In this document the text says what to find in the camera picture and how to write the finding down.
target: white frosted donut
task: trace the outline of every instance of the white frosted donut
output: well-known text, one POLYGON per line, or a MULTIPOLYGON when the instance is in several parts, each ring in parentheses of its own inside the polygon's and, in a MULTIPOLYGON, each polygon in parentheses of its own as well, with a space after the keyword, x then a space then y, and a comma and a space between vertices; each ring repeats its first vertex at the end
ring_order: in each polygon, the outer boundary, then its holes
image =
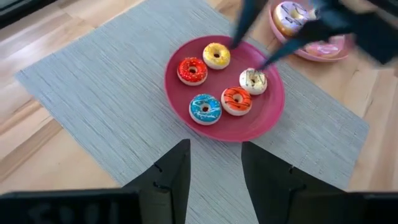
POLYGON ((272 18, 284 35, 296 33, 310 18, 310 14, 299 3, 285 1, 276 6, 272 18))
POLYGON ((229 65, 231 54, 224 45, 211 43, 203 50, 203 61, 210 68, 221 70, 229 65))
POLYGON ((267 77, 261 71, 248 68, 241 73, 239 84, 248 91, 250 95, 260 95, 267 89, 267 77))
POLYGON ((230 115, 243 116, 250 111, 252 100, 242 87, 231 87, 221 94, 221 105, 230 115))

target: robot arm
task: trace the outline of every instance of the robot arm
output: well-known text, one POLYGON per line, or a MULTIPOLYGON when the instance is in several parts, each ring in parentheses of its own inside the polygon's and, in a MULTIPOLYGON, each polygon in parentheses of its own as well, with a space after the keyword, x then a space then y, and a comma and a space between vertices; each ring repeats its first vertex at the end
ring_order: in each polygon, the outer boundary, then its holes
MULTIPOLYGON (((369 0, 383 13, 357 13, 339 0, 313 0, 317 9, 317 20, 308 21, 279 50, 258 69, 262 70, 282 57, 295 52, 304 45, 328 39, 339 34, 354 34, 355 43, 381 64, 398 55, 398 0, 369 0)), ((260 14, 267 0, 244 0, 231 48, 236 48, 241 39, 260 14)))

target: yellow frosted donut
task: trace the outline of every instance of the yellow frosted donut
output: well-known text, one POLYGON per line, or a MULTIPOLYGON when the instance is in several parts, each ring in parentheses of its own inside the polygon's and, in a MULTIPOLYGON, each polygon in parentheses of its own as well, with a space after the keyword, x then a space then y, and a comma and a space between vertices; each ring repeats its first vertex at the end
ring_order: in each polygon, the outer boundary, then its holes
POLYGON ((212 69, 220 70, 229 65, 231 54, 222 44, 211 43, 203 50, 203 61, 212 69))

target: red plate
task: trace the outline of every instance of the red plate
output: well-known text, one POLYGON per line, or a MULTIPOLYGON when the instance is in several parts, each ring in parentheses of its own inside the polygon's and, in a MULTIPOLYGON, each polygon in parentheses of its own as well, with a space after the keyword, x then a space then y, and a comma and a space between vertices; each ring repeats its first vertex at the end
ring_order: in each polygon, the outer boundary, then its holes
POLYGON ((249 67, 256 68, 264 63, 266 57, 257 48, 247 42, 231 51, 231 62, 223 70, 208 68, 206 81, 199 86, 188 86, 178 78, 178 64, 186 57, 202 59, 203 49, 210 43, 227 45, 231 38, 222 35, 210 35, 193 39, 182 45, 170 58, 165 71, 165 91, 167 99, 175 113, 189 127, 209 138, 220 141, 243 142, 259 137, 270 130, 279 120, 285 103, 282 79, 275 66, 266 71, 268 87, 258 96, 253 96, 250 112, 242 117, 232 116, 223 110, 220 120, 210 126, 202 126, 191 119, 189 103, 198 94, 206 93, 220 100, 227 87, 239 86, 239 75, 249 67))

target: donut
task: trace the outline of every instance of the donut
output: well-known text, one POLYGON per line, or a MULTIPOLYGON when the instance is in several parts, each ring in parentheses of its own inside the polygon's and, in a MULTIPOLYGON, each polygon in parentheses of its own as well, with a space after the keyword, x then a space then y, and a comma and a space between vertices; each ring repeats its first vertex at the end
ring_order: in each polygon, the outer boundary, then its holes
POLYGON ((243 116, 251 109, 251 96, 242 87, 227 88, 221 94, 221 105, 230 115, 243 116))
POLYGON ((198 124, 211 125, 221 117, 220 102, 209 94, 199 94, 189 104, 189 114, 198 124))
POLYGON ((260 95, 267 88, 267 78, 264 73, 254 68, 248 68, 243 71, 239 77, 239 84, 250 95, 260 95))
POLYGON ((210 68, 221 70, 229 65, 231 54, 224 45, 211 43, 203 50, 203 60, 210 68))
POLYGON ((202 84, 207 78, 207 67, 202 60, 190 57, 182 60, 177 68, 181 82, 190 86, 202 84))
POLYGON ((285 1, 276 6, 272 19, 279 31, 287 36, 296 33, 310 18, 307 10, 296 2, 285 1))
POLYGON ((304 46, 304 50, 311 55, 323 58, 332 58, 344 48, 344 36, 332 37, 329 43, 323 41, 314 42, 304 46))

